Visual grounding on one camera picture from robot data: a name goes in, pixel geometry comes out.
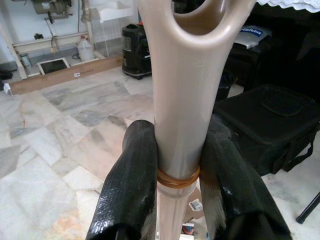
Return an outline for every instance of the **white plastic jug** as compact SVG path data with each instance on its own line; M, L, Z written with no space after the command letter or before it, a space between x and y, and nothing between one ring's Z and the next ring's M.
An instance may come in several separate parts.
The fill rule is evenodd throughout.
M86 39L86 36L81 36L81 40L77 48L78 48L79 56L82 62L95 59L94 47Z
M158 168L189 180L199 167L222 71L256 0L205 0L177 14L172 0L138 0L152 62ZM178 240L188 195L158 184L160 240Z

